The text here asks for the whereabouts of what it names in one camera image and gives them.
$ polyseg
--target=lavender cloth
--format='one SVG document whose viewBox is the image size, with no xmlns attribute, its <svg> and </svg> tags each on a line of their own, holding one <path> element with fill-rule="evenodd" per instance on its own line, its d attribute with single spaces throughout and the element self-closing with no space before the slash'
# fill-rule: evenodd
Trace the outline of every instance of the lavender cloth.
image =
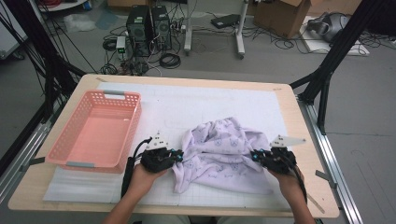
<svg viewBox="0 0 396 224">
<path fill-rule="evenodd" d="M 269 148 L 265 134 L 242 128 L 235 118 L 188 130 L 182 138 L 183 162 L 173 166 L 175 192 L 186 191 L 194 182 L 237 192 L 271 193 L 263 168 L 251 159 L 253 148 Z"/>
</svg>

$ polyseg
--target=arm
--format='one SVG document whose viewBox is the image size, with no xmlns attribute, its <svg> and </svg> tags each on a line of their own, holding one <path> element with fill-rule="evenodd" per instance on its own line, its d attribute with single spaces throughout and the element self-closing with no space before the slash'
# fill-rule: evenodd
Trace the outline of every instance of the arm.
<svg viewBox="0 0 396 224">
<path fill-rule="evenodd" d="M 296 224 L 315 224 L 315 220 L 305 204 L 303 192 L 297 179 L 292 175 L 280 175 L 268 170 L 279 181 L 280 191 L 288 201 Z"/>
<path fill-rule="evenodd" d="M 127 223 L 136 204 L 149 192 L 154 181 L 165 173 L 166 170 L 157 174 L 150 173 L 141 164 L 137 164 L 134 168 L 134 175 L 132 176 L 127 192 L 111 210 L 102 224 Z"/>
</svg>

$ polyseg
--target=table leg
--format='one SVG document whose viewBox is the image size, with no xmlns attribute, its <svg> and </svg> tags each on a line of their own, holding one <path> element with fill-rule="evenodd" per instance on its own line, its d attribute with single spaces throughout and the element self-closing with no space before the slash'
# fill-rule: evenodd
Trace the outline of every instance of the table leg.
<svg viewBox="0 0 396 224">
<path fill-rule="evenodd" d="M 242 39 L 242 31 L 244 29 L 244 23 L 245 23 L 245 17 L 247 15 L 247 11 L 248 11 L 248 0 L 244 0 L 244 5 L 242 5 L 239 26 L 235 30 L 236 45 L 238 46 L 238 54 L 240 59 L 244 59 L 245 57 L 245 47 L 244 47 L 244 41 Z"/>
<path fill-rule="evenodd" d="M 187 25 L 186 25 L 186 35 L 184 37 L 184 51 L 188 56 L 191 51 L 191 39 L 192 39 L 192 26 L 191 26 L 191 4 L 190 0 L 187 0 Z"/>
</svg>

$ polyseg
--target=aluminum frame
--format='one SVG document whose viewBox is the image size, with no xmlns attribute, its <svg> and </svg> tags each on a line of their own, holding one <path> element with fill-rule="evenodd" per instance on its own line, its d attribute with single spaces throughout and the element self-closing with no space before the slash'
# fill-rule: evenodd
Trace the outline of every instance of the aluminum frame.
<svg viewBox="0 0 396 224">
<path fill-rule="evenodd" d="M 309 124 L 313 130 L 313 134 L 315 135 L 315 139 L 317 140 L 318 147 L 321 152 L 320 156 L 324 160 L 326 168 L 329 171 L 329 178 L 333 183 L 336 184 L 335 190 L 337 192 L 338 199 L 344 208 L 343 211 L 348 223 L 362 224 L 363 221 L 361 219 L 361 214 L 359 213 L 358 207 L 352 198 L 347 186 L 347 182 L 344 179 L 344 175 L 340 166 L 338 165 L 338 161 L 335 158 L 329 138 L 325 134 L 322 134 L 318 126 L 317 110 L 313 105 L 306 105 L 301 101 L 299 102 L 299 105 L 301 109 L 305 110 L 307 116 L 309 117 L 309 120 L 306 120 L 305 123 L 309 121 Z"/>
<path fill-rule="evenodd" d="M 24 174 L 22 167 L 29 166 L 30 160 L 35 156 L 42 143 L 50 132 L 50 121 L 37 125 L 29 140 L 25 143 L 14 161 L 0 178 L 0 203 L 7 197 L 18 178 Z"/>
</svg>

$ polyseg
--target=pink plastic basket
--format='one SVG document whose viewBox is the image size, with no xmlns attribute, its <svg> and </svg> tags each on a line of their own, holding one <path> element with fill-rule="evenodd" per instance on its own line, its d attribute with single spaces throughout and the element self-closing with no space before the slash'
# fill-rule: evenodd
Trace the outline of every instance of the pink plastic basket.
<svg viewBox="0 0 396 224">
<path fill-rule="evenodd" d="M 68 170 L 122 173 L 140 114 L 139 93 L 86 91 L 46 161 Z"/>
</svg>

